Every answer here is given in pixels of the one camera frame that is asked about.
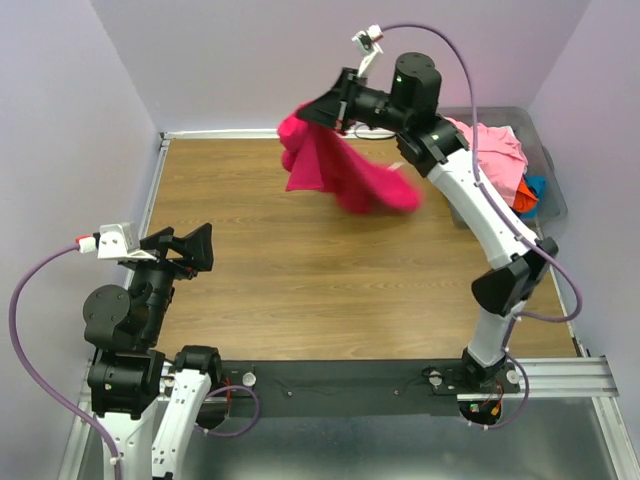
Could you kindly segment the magenta t-shirt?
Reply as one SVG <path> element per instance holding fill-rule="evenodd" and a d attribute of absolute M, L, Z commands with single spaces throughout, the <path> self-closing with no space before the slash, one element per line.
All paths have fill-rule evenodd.
<path fill-rule="evenodd" d="M 357 215 L 410 214 L 422 204 L 420 191 L 402 173 L 372 163 L 329 128 L 292 113 L 281 121 L 277 134 L 287 192 L 331 194 L 339 207 Z"/>

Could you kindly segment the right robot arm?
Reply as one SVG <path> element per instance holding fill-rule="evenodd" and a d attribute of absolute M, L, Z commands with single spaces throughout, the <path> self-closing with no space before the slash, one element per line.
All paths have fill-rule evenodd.
<path fill-rule="evenodd" d="M 402 157 L 444 194 L 480 243 L 491 268 L 471 285 L 480 313 L 456 369 L 459 381 L 478 391 L 505 371 L 513 323 L 558 246 L 524 225 L 474 167 L 463 133 L 437 111 L 441 83 L 430 57 L 408 52 L 396 60 L 390 91 L 367 87 L 356 70 L 345 68 L 296 115 L 340 133 L 355 122 L 394 132 Z"/>

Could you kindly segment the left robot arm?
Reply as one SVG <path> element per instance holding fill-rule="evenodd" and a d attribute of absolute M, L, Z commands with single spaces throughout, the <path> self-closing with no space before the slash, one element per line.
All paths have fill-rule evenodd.
<path fill-rule="evenodd" d="M 172 362 L 156 345 L 177 281 L 214 265 L 213 227 L 183 237 L 166 227 L 139 238 L 130 223 L 103 225 L 84 253 L 130 270 L 127 286 L 104 285 L 83 306 L 84 338 L 96 349 L 88 372 L 107 479 L 176 479 L 200 406 L 221 380 L 214 347 L 186 346 Z"/>

